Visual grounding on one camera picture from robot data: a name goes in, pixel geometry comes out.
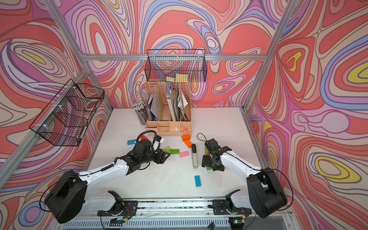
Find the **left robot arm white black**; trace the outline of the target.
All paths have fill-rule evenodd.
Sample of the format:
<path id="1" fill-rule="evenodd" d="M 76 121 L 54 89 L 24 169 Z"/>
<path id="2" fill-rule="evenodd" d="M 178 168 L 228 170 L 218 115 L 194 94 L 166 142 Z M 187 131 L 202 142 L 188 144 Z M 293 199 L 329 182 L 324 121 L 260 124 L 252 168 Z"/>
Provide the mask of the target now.
<path id="1" fill-rule="evenodd" d="M 65 172 L 47 194 L 45 205 L 60 224 L 80 213 L 95 211 L 103 215 L 134 216 L 133 210 L 124 205 L 117 192 L 109 190 L 107 196 L 90 196 L 89 193 L 109 181 L 140 170 L 143 164 L 165 163 L 170 153 L 160 145 L 157 141 L 140 140 L 130 152 L 116 157 L 111 164 L 81 173 Z"/>

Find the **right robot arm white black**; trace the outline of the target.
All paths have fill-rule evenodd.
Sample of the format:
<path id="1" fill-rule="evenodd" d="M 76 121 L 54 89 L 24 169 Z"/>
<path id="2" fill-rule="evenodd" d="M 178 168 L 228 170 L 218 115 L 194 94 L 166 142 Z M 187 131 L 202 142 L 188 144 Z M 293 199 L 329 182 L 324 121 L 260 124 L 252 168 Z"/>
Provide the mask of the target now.
<path id="1" fill-rule="evenodd" d="M 287 205 L 287 197 L 280 181 L 271 168 L 260 168 L 245 161 L 231 148 L 221 147 L 214 139 L 205 141 L 208 154 L 202 158 L 202 167 L 223 172 L 230 169 L 247 184 L 247 192 L 236 189 L 223 200 L 213 200 L 210 208 L 216 215 L 249 215 L 253 210 L 261 217 L 281 211 Z"/>

